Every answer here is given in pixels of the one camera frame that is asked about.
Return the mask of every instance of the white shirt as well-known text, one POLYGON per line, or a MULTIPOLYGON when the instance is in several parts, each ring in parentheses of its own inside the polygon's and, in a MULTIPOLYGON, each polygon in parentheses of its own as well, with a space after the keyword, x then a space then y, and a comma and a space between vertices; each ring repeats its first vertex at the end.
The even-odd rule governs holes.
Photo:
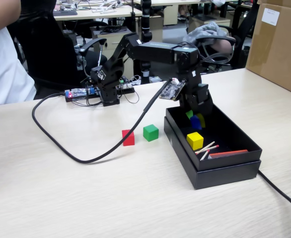
POLYGON ((27 74, 7 30, 0 30, 0 105, 34 99, 34 80, 27 74))

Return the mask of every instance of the white label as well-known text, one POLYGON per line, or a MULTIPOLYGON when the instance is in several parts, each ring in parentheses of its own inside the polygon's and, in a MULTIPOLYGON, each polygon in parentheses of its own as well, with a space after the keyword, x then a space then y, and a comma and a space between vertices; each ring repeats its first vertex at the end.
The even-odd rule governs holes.
POLYGON ((268 8, 265 8, 263 18, 261 19, 263 22, 266 22, 270 25, 276 26, 278 22, 280 12, 274 11, 268 8))

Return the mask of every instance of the black robotic arm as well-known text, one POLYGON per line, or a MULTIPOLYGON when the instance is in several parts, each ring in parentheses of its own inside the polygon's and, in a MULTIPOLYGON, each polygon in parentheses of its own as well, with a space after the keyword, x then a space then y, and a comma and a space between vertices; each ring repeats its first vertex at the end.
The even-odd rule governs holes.
POLYGON ((213 107, 208 85, 202 84, 200 57, 197 48, 160 42, 143 43, 136 33, 125 35, 113 56, 103 65, 91 70, 91 81, 100 89, 104 106, 119 103, 116 86, 124 72, 123 58, 128 55, 133 60, 154 61, 177 66, 177 78, 185 85, 175 100, 180 106, 194 113, 209 114, 213 107))

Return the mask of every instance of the green cube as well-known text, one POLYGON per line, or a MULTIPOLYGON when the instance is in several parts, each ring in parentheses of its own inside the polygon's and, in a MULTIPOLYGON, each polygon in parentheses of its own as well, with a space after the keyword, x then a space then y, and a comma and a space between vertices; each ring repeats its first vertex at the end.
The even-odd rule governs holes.
POLYGON ((144 138, 147 141, 153 141, 159 138, 159 129, 153 124, 144 127, 144 138))
POLYGON ((193 116, 193 111, 190 110, 190 111, 188 111, 188 112, 185 113, 185 114, 187 115, 187 117, 188 117, 189 119, 191 119, 191 117, 193 116))

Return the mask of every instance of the circuit board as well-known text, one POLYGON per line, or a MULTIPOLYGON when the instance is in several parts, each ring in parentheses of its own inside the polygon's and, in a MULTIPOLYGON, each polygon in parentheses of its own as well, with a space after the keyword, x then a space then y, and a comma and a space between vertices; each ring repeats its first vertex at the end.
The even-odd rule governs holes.
POLYGON ((176 83, 175 81, 170 82, 162 91, 159 98, 175 101, 177 96, 181 92, 182 88, 184 87, 184 85, 185 85, 185 82, 178 82, 178 83, 176 83))

